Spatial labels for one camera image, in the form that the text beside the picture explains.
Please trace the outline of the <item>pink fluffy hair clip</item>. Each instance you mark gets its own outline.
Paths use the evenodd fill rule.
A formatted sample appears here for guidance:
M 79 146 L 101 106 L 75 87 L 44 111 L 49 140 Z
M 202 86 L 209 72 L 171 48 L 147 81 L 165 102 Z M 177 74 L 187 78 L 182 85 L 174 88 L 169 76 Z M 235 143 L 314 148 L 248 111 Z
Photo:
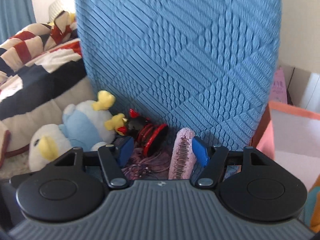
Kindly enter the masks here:
M 192 147 L 193 137 L 195 132 L 190 128 L 182 128 L 178 131 L 172 150 L 169 180 L 190 178 L 196 163 Z

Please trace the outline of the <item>purple floral fabric scrunchie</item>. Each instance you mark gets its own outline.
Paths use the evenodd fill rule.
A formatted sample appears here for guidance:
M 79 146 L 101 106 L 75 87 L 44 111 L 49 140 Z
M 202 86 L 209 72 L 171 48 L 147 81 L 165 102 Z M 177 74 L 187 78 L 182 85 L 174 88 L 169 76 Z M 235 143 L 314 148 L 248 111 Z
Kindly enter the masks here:
M 166 149 L 157 151 L 150 157 L 143 155 L 143 149 L 136 147 L 126 166 L 122 168 L 128 180 L 167 180 L 171 154 Z

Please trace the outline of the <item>red black figurine toy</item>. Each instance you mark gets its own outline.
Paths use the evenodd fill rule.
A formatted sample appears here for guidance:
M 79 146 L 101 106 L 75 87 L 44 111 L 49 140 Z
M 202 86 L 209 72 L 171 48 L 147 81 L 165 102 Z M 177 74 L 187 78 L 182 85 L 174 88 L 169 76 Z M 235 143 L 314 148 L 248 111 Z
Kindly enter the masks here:
M 167 124 L 156 125 L 134 109 L 129 110 L 129 118 L 123 118 L 123 122 L 124 124 L 116 128 L 116 131 L 121 135 L 133 137 L 138 147 L 143 149 L 144 157 L 156 153 L 169 130 Z

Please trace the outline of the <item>white blue penguin plush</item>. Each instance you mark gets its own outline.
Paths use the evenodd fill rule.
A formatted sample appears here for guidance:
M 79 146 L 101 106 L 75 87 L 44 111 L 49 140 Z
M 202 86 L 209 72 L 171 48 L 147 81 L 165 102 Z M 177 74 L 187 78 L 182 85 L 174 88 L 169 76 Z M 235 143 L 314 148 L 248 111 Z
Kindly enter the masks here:
M 74 147 L 90 152 L 114 142 L 116 117 L 109 109 L 115 101 L 114 95 L 101 90 L 97 101 L 68 105 L 61 124 L 44 125 L 34 133 L 29 144 L 29 169 L 39 171 Z

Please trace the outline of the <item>pink storage box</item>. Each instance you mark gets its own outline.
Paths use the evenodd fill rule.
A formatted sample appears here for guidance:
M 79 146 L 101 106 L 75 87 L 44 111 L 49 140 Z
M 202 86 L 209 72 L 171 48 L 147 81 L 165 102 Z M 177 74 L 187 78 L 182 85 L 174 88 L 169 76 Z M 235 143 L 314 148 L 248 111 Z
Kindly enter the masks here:
M 251 144 L 312 188 L 319 176 L 318 113 L 270 101 Z

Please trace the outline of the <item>blue textured bed cover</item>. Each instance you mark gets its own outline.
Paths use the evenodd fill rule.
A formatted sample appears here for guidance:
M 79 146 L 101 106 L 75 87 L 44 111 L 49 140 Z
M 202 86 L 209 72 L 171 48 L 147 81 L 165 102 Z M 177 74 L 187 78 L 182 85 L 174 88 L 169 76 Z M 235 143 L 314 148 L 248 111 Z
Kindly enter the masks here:
M 206 143 L 248 145 L 265 111 L 280 43 L 281 0 L 75 0 L 94 90 Z

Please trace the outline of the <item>pink paper card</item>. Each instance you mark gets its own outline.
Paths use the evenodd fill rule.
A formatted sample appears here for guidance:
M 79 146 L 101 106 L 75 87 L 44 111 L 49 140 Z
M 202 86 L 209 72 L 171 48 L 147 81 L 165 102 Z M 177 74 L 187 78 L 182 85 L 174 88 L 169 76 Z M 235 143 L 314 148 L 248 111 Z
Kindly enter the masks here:
M 285 104 L 288 103 L 285 75 L 282 68 L 279 68 L 274 74 L 269 100 Z

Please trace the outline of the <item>beige pillow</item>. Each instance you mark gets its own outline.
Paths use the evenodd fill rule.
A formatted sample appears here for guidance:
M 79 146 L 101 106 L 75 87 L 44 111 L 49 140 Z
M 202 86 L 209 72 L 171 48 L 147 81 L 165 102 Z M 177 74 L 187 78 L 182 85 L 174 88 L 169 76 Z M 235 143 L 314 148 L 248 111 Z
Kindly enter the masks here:
M 1 163 L 5 158 L 26 152 L 32 136 L 43 125 L 60 124 L 63 110 L 68 105 L 94 99 L 90 81 L 84 77 L 71 89 L 31 112 L 1 121 Z

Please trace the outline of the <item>striped red navy blanket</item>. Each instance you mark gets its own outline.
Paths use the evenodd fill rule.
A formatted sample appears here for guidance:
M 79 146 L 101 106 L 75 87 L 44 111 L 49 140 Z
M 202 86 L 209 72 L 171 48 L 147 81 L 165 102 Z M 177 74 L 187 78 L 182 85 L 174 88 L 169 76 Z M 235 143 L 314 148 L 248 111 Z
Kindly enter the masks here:
M 75 14 L 26 26 L 1 44 L 1 119 L 33 111 L 85 76 Z

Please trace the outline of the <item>blue curtain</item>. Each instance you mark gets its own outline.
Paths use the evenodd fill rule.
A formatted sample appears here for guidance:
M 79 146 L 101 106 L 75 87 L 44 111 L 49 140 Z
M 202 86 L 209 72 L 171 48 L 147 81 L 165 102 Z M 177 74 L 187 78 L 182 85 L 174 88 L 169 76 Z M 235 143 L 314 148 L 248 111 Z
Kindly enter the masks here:
M 35 22 L 32 0 L 0 0 L 1 42 Z

